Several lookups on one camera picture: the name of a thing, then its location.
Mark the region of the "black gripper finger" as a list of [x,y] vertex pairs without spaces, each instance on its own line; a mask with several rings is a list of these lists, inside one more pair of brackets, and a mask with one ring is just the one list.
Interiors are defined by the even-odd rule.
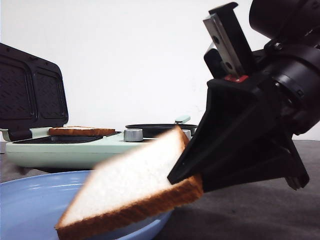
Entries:
[[307,170],[292,140],[292,134],[277,133],[251,141],[203,171],[203,190],[214,190],[284,178],[294,190],[310,181]]

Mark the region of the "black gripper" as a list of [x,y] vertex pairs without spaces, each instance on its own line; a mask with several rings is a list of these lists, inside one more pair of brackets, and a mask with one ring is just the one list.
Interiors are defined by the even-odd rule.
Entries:
[[300,135],[320,120],[320,51],[291,46],[253,52],[256,67],[233,76],[219,52],[206,53],[213,75],[198,129],[168,180],[178,183],[201,174],[204,185],[222,185],[237,151],[260,135]]

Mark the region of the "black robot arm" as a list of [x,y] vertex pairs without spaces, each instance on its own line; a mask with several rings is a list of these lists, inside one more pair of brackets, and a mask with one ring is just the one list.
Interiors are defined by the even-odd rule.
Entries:
[[205,113],[168,175],[175,184],[201,174],[203,190],[285,178],[292,189],[309,175],[293,135],[320,120],[320,3],[254,0],[252,29],[269,38],[252,51],[231,2],[203,21],[212,38],[204,60]]

